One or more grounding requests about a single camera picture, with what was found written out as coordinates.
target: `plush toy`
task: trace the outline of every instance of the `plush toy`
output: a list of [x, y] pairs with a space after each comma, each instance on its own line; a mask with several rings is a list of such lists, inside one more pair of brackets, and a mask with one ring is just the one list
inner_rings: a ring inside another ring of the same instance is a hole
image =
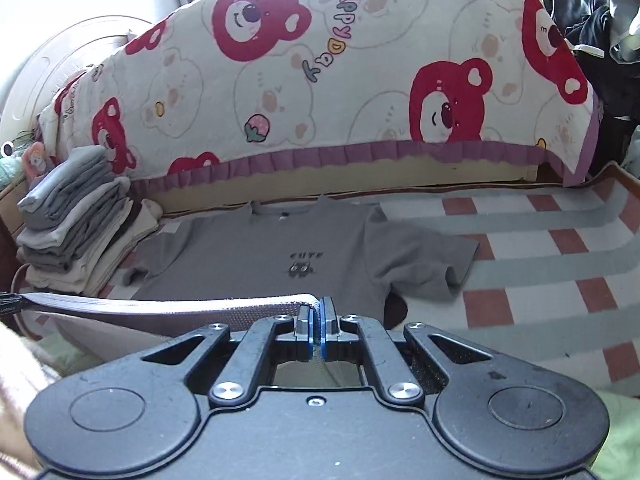
[[39, 182], [44, 175], [53, 169], [53, 163], [44, 151], [44, 144], [34, 142], [22, 154], [24, 173], [31, 184]]

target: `screw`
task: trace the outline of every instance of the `screw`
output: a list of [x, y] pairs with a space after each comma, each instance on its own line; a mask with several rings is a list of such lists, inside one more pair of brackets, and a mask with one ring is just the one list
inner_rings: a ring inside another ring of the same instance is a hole
[[324, 406], [325, 402], [322, 397], [311, 397], [306, 403], [309, 406]]
[[389, 386], [389, 393], [394, 399], [413, 399], [422, 393], [420, 386], [413, 383], [396, 383]]
[[244, 389], [238, 383], [220, 383], [213, 387], [213, 395], [219, 399], [233, 400], [244, 393]]

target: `gray t-shirt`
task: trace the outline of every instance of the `gray t-shirt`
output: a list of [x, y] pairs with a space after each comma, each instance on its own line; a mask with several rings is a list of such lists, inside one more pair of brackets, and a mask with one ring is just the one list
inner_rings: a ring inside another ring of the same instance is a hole
[[331, 296], [338, 314], [383, 319], [391, 288], [450, 300], [478, 244], [382, 209], [320, 197], [310, 206], [249, 203], [181, 222], [142, 242], [128, 276], [145, 275], [134, 300], [221, 300], [287, 294]]

